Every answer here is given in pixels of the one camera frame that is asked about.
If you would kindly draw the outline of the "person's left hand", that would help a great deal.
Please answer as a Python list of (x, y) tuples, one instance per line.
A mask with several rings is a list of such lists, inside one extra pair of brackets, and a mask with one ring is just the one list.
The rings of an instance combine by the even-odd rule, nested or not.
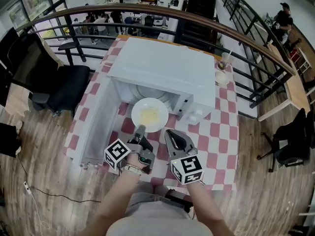
[(144, 167), (146, 167), (145, 164), (143, 164), (142, 162), (139, 161), (138, 153), (130, 153), (127, 156), (126, 163), (129, 165), (135, 166), (137, 168), (140, 168), (140, 169), (143, 169)]

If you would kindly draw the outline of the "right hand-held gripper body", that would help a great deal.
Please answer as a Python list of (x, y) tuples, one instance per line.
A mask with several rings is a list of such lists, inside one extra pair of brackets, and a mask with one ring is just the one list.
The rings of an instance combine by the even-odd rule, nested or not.
[(196, 148), (188, 152), (172, 149), (169, 151), (168, 162), (171, 173), (181, 185), (200, 181), (204, 175)]

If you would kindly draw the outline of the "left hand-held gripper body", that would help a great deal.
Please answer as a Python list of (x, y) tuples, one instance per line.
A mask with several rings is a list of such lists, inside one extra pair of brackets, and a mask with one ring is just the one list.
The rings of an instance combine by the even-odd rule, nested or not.
[(113, 171), (119, 172), (126, 165), (126, 158), (130, 153), (138, 154), (140, 163), (145, 165), (142, 171), (150, 174), (156, 156), (153, 153), (153, 146), (146, 138), (136, 138), (126, 143), (123, 143), (121, 139), (115, 140), (104, 150), (105, 161)]

